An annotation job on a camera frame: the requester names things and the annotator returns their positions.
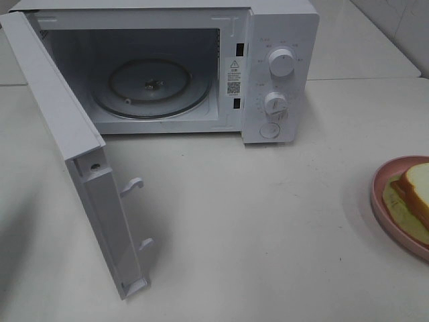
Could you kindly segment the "round door release button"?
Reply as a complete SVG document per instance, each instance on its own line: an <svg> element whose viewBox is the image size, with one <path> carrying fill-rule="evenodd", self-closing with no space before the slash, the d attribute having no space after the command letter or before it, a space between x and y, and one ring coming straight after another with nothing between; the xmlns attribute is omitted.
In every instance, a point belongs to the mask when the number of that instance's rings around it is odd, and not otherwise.
<svg viewBox="0 0 429 322"><path fill-rule="evenodd" d="M280 126L276 123L266 123L259 130L260 135L265 139L274 139L280 133Z"/></svg>

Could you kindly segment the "white timer knob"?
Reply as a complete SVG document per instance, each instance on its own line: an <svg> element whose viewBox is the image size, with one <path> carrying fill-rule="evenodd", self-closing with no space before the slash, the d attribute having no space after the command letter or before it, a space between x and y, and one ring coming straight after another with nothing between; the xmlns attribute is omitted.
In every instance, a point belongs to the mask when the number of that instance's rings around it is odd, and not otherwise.
<svg viewBox="0 0 429 322"><path fill-rule="evenodd" d="M280 92L270 92L263 100L263 109L268 117L284 114L288 107L286 96Z"/></svg>

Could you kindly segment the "pink round plate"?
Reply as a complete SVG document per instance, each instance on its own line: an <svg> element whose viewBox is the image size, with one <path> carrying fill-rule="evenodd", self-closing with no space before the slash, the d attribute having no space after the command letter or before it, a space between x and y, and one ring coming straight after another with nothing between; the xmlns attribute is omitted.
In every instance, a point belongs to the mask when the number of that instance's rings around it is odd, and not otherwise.
<svg viewBox="0 0 429 322"><path fill-rule="evenodd" d="M408 235L394 223L383 201L382 192L391 177L405 172L411 166L427 162L427 156L401 156L385 162L373 175L369 195L373 214L384 232L397 245L426 262L428 262L428 247Z"/></svg>

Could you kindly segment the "glass microwave turntable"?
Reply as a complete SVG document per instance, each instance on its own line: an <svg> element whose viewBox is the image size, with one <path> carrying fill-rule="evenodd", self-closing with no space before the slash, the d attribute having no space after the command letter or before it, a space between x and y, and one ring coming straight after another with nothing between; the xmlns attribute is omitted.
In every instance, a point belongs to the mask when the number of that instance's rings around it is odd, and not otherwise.
<svg viewBox="0 0 429 322"><path fill-rule="evenodd" d="M106 111L131 119L171 117L192 109L208 95L216 69L173 60L130 60L94 75L94 100Z"/></svg>

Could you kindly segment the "white warning label sticker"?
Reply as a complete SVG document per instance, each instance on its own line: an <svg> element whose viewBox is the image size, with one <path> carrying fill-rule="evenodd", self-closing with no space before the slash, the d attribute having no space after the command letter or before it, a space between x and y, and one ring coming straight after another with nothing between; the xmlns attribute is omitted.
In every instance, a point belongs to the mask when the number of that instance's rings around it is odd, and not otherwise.
<svg viewBox="0 0 429 322"><path fill-rule="evenodd" d="M243 79L243 57L225 59L225 94L228 97L239 97Z"/></svg>

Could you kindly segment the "upper white power knob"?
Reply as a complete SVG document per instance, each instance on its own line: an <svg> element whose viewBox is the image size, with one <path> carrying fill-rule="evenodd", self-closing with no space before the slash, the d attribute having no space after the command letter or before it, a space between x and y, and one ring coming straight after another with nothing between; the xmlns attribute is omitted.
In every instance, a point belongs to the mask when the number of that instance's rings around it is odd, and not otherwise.
<svg viewBox="0 0 429 322"><path fill-rule="evenodd" d="M296 55L288 47L275 48L268 56L269 71L276 77L292 73L296 65Z"/></svg>

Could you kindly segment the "white bread sandwich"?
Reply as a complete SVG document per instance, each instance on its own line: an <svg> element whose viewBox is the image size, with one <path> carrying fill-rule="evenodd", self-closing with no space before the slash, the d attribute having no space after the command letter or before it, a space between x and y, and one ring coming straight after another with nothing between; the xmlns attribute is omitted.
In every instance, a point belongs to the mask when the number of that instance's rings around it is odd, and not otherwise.
<svg viewBox="0 0 429 322"><path fill-rule="evenodd" d="M428 164L408 168L391 177L383 190L383 202L397 227L428 247Z"/></svg>

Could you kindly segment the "white microwave oven body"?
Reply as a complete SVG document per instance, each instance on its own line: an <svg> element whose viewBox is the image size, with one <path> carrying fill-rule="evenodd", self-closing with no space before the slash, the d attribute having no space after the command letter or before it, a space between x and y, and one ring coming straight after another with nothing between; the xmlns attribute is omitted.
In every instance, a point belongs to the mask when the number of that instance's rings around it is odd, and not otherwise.
<svg viewBox="0 0 429 322"><path fill-rule="evenodd" d="M290 142L318 29L309 1L20 1L22 12L100 134L236 132L247 144ZM296 55L292 73L276 77L268 56L278 47ZM241 95L225 94L225 59L243 57ZM131 119L93 98L94 75L130 60L161 58L216 69L205 99L183 113ZM280 92L288 111L268 117L263 100ZM276 123L280 133L259 130Z"/></svg>

